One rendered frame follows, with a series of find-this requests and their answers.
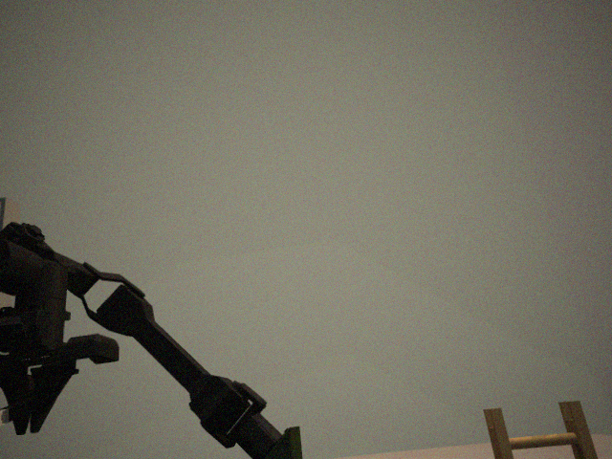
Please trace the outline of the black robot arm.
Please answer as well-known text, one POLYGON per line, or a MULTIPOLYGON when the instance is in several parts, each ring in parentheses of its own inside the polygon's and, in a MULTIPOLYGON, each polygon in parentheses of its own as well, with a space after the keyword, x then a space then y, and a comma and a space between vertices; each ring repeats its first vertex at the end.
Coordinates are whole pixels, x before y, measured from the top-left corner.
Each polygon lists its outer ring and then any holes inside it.
MULTIPOLYGON (((44 240, 36 225, 10 222, 0 231, 0 293, 15 296, 15 302, 32 297, 66 301, 68 290, 82 300, 89 318, 109 331, 133 337, 167 369, 189 392, 191 410, 212 437, 225 448, 237 443, 252 459, 265 459, 285 434, 260 414, 267 401, 245 383, 210 375, 155 321, 145 294, 121 274, 100 273, 87 262, 82 264, 56 252, 44 240), (123 285, 95 313, 84 295, 98 280, 123 285)), ((0 309, 3 354, 31 342, 42 344, 49 331, 48 317, 40 305, 31 305, 29 312, 16 315, 13 307, 0 309)))

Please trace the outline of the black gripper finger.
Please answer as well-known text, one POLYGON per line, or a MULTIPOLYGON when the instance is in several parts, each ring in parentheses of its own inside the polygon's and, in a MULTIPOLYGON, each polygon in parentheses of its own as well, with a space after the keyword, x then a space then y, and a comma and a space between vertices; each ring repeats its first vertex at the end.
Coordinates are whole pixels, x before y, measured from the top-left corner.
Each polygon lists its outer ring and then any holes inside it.
MULTIPOLYGON (((33 396, 33 376, 8 371, 0 372, 0 387, 5 394, 8 405, 11 405, 33 396)), ((31 414, 12 420, 17 435, 26 434, 31 414)))
POLYGON ((34 380, 30 432, 38 432, 60 392, 68 380, 79 373, 79 369, 60 365, 46 365, 31 368, 34 380))

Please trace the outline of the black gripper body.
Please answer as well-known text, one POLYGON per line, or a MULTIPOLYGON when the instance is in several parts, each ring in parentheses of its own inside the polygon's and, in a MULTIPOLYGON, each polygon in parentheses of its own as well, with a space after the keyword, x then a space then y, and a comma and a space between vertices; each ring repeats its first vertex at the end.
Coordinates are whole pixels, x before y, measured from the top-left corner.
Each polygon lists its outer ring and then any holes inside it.
POLYGON ((54 297, 21 299, 15 302, 13 314, 29 312, 31 305, 40 305, 41 310, 45 310, 49 320, 49 334, 42 338, 42 344, 33 345, 31 342, 9 355, 0 354, 0 372, 27 375, 32 365, 60 365, 76 369, 78 359, 89 358, 95 364, 119 360, 119 346, 109 337, 96 334, 73 337, 63 342, 65 321, 71 320, 71 312, 66 311, 65 300, 54 297))

